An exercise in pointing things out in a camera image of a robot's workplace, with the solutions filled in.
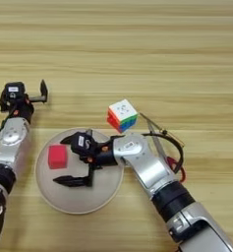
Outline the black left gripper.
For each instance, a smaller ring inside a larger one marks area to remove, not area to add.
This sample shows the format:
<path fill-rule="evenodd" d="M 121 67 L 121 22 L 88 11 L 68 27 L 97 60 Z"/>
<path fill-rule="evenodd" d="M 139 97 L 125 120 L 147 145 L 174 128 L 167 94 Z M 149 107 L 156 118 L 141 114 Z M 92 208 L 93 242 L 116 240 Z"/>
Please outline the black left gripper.
<path fill-rule="evenodd" d="M 40 101 L 47 102 L 48 89 L 44 80 L 40 83 Z M 34 113 L 34 107 L 29 101 L 27 94 L 1 94 L 0 108 L 2 112 L 7 112 L 7 119 L 24 118 L 27 122 L 31 122 L 31 117 Z"/>

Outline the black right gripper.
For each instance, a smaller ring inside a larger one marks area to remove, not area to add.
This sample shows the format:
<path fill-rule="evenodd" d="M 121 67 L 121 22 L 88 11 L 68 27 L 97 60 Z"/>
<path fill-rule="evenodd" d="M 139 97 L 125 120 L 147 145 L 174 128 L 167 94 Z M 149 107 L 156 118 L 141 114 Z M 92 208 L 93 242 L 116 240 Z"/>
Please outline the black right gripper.
<path fill-rule="evenodd" d="M 85 177 L 73 177 L 71 175 L 60 176 L 54 178 L 53 181 L 67 187 L 91 187 L 93 174 L 97 169 L 102 169 L 104 166 L 113 166 L 117 164 L 117 161 L 113 154 L 113 140 L 109 139 L 104 143 L 98 143 L 92 137 L 92 130 L 86 130 L 88 137 L 88 176 Z M 64 138 L 60 144 L 71 144 L 74 134 Z"/>

